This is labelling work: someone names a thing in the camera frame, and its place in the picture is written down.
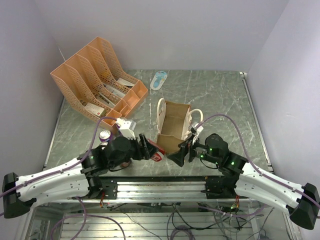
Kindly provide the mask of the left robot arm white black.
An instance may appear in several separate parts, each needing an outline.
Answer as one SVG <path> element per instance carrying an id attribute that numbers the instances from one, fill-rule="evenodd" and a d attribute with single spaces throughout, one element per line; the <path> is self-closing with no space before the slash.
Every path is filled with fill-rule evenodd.
<path id="1" fill-rule="evenodd" d="M 130 160 L 149 160 L 159 148 L 144 134 L 139 140 L 118 136 L 106 145 L 87 150 L 65 164 L 26 176 L 14 172 L 2 184 L 3 216 L 20 217 L 40 205 L 67 199 L 100 197 L 104 190 L 100 176 Z"/>

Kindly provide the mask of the orange plastic file organizer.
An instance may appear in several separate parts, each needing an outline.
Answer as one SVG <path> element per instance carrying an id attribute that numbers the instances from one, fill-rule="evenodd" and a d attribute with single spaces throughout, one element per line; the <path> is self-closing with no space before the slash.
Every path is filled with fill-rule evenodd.
<path id="1" fill-rule="evenodd" d="M 99 117 L 85 109 L 87 103 L 102 107 L 108 118 L 100 126 L 117 132 L 116 118 L 128 118 L 142 104 L 148 89 L 141 80 L 127 74 L 110 44 L 96 37 L 51 72 L 51 77 L 70 106 L 97 122 Z M 118 83 L 122 78 L 134 84 L 128 88 Z"/>

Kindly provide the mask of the white box in organizer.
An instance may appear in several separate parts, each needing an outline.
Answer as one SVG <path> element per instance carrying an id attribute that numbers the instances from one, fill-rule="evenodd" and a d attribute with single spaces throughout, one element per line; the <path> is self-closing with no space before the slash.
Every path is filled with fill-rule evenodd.
<path id="1" fill-rule="evenodd" d="M 123 78 L 118 78 L 117 82 L 122 84 L 122 85 L 124 85 L 124 86 L 126 86 L 126 87 L 128 87 L 128 88 L 132 88 L 135 85 L 134 83 L 129 82 L 129 81 L 123 79 Z"/>

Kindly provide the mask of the aluminium mounting rail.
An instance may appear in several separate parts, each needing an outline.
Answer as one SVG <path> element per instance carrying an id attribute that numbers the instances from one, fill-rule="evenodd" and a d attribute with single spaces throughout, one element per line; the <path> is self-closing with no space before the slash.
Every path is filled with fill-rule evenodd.
<path id="1" fill-rule="evenodd" d="M 103 178 L 102 187 L 89 192 L 86 181 L 75 181 L 39 193 L 34 198 L 36 205 L 57 202 L 79 197 L 84 200 L 105 199 L 109 202 L 147 202 L 147 201 L 206 201 L 209 199 L 234 199 L 236 196 L 250 198 L 265 204 L 281 201 L 274 193 L 249 183 L 239 186 L 223 186 L 224 180 L 216 177 L 206 181 L 169 181 L 169 182 L 125 182 Z"/>

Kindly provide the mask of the red soda can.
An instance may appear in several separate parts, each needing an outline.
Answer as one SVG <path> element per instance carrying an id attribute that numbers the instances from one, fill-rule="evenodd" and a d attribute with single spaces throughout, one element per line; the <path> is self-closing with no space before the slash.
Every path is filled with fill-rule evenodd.
<path id="1" fill-rule="evenodd" d="M 120 167 L 121 168 L 127 168 L 128 166 L 130 166 L 131 165 L 131 161 L 127 161 L 127 162 L 123 162 L 121 165 L 120 165 Z"/>
<path id="2" fill-rule="evenodd" d="M 165 156 L 165 151 L 163 148 L 161 148 L 159 145 L 157 145 L 155 142 L 153 142 L 152 140 L 148 140 L 148 142 L 153 145 L 154 147 L 157 148 L 157 152 L 151 157 L 151 159 L 154 162 L 160 162 L 164 156 Z"/>

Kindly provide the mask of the blue white blister pack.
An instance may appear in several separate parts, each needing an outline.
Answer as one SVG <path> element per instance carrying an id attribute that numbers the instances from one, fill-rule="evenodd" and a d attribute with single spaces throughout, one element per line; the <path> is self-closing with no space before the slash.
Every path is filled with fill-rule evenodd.
<path id="1" fill-rule="evenodd" d="M 167 77 L 168 77 L 168 74 L 165 71 L 162 71 L 162 70 L 157 71 L 154 74 L 153 79 L 150 83 L 150 88 L 154 91 L 159 90 L 163 86 Z"/>

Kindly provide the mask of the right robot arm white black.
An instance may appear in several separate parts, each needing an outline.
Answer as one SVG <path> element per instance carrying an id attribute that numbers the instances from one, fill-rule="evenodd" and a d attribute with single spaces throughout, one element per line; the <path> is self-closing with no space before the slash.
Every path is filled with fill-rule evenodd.
<path id="1" fill-rule="evenodd" d="M 288 215 L 301 228 L 315 228 L 320 218 L 320 196 L 315 185 L 290 182 L 261 169 L 230 151 L 228 143 L 215 133 L 208 136 L 203 144 L 189 138 L 178 147 L 179 150 L 169 154 L 168 158 L 180 167 L 185 161 L 191 162 L 195 158 L 217 166 L 227 181 L 220 186 L 224 197 L 238 195 L 257 200 Z"/>

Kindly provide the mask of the white red box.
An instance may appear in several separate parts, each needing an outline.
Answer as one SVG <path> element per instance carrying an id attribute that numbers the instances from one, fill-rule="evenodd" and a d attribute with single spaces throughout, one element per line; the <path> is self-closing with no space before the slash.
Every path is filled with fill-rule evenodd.
<path id="1" fill-rule="evenodd" d="M 99 118 L 104 117 L 106 115 L 105 108 L 89 102 L 84 106 L 84 109 Z"/>

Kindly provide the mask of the canvas bag brown printed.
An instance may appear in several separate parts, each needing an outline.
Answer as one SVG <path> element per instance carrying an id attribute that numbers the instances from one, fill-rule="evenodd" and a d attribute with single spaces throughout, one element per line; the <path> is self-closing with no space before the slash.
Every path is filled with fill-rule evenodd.
<path id="1" fill-rule="evenodd" d="M 192 114 L 198 112 L 200 121 L 204 120 L 203 112 L 191 109 L 189 104 L 175 103 L 160 98 L 156 109 L 157 140 L 164 153 L 169 155 L 179 151 L 179 144 L 191 136 Z"/>

